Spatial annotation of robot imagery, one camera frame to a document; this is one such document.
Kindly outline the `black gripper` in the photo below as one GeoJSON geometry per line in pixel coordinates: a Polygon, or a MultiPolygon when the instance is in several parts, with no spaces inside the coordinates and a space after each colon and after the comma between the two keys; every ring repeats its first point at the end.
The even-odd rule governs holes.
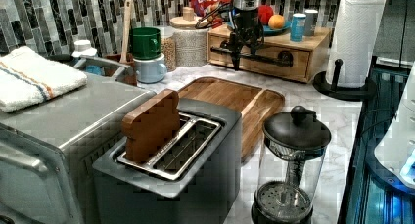
{"type": "Polygon", "coordinates": [[[240,52],[243,46],[250,48],[252,55],[264,42],[263,26],[258,17],[258,9],[241,10],[234,8],[230,14],[234,41],[230,45],[234,70],[240,67],[240,52]]]}

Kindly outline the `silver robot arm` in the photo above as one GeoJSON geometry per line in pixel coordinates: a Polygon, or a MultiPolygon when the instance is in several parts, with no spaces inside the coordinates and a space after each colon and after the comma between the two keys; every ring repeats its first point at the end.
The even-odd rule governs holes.
{"type": "Polygon", "coordinates": [[[249,47],[253,53],[264,43],[263,26],[258,15],[261,0],[232,0],[229,20],[232,31],[228,49],[234,70],[239,69],[241,50],[249,47]]]}

